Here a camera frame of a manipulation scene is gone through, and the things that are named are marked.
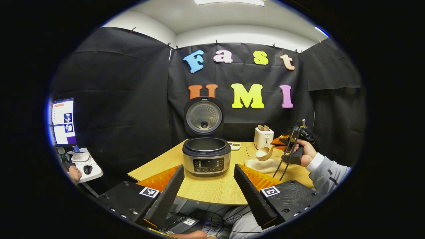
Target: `wooden spoon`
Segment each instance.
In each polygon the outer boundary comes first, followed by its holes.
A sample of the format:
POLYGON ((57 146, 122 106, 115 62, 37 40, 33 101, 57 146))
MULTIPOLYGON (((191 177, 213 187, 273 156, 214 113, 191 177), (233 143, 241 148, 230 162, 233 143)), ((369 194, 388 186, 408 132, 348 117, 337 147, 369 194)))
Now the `wooden spoon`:
POLYGON ((275 148, 275 145, 270 145, 268 147, 260 148, 255 153, 255 156, 260 161, 266 161, 266 160, 268 160, 271 157, 274 148, 275 148))

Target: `hand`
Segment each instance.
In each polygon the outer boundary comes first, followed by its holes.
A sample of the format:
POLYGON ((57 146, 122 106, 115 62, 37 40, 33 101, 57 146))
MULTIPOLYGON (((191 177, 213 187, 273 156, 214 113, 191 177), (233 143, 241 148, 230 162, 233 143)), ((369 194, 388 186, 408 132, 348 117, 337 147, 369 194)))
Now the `hand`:
POLYGON ((69 167, 69 177, 72 179, 72 181, 77 183, 79 179, 81 178, 81 176, 82 176, 82 173, 74 165, 69 167))
POLYGON ((304 147, 303 157, 301 158, 301 166, 307 167, 316 156, 317 152, 312 144, 305 140, 299 139, 297 143, 304 147))
POLYGON ((178 239, 207 239, 207 233, 201 230, 197 230, 189 234, 170 234, 169 236, 178 239))

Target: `ceiling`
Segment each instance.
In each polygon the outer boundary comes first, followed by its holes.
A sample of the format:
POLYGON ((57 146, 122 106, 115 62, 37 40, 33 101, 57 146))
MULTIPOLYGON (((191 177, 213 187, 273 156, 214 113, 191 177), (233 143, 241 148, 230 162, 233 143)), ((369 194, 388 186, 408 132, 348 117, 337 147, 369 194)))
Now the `ceiling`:
POLYGON ((264 1, 264 7, 246 3, 199 6, 194 0, 149 0, 129 10, 159 21, 176 34, 210 26, 254 25, 289 31, 313 41, 327 38, 304 16, 276 0, 264 1))

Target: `black fabric curtain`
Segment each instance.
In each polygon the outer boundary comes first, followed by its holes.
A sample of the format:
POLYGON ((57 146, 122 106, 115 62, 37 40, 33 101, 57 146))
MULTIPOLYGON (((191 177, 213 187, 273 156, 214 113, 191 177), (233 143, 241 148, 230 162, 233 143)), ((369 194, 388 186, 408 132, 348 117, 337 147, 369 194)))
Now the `black fabric curtain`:
POLYGON ((303 63, 294 51, 270 46, 248 43, 219 43, 189 46, 172 50, 168 69, 168 100, 170 103, 171 130, 173 144, 179 144, 190 138, 184 128, 183 110, 190 99, 188 87, 201 85, 201 96, 208 96, 207 84, 217 84, 216 99, 224 106, 224 127, 220 137, 228 141, 253 141, 254 130, 259 124, 269 126, 278 137, 288 127, 300 124, 303 118, 313 123, 313 101, 308 93, 307 82, 301 77, 303 63), (183 60, 187 55, 202 50, 203 68, 190 72, 189 64, 183 60), (232 63, 216 62, 216 51, 227 50, 232 53, 232 63), (267 65, 257 65, 253 53, 264 51, 267 65), (292 58, 295 70, 288 70, 280 56, 287 54, 292 58), (252 84, 263 86, 261 97, 264 108, 232 108, 234 89, 231 85, 240 83, 246 91, 252 84), (282 108, 283 95, 280 85, 290 85, 293 108, 282 108))
POLYGON ((339 164, 354 166, 363 147, 366 93, 359 71, 331 39, 301 54, 303 77, 314 101, 314 146, 339 164))
POLYGON ((62 62, 52 80, 53 100, 74 97, 77 143, 87 147, 110 187, 171 148, 169 56, 170 48, 156 39, 104 27, 62 62))

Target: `rice cooker control panel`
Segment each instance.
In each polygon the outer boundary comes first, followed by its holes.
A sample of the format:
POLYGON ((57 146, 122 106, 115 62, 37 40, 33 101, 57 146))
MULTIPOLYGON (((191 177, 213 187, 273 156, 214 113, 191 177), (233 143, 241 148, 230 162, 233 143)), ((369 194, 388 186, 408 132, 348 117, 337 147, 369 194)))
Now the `rice cooker control panel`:
POLYGON ((224 168, 224 158, 194 159, 193 169, 197 173, 219 172, 224 168))

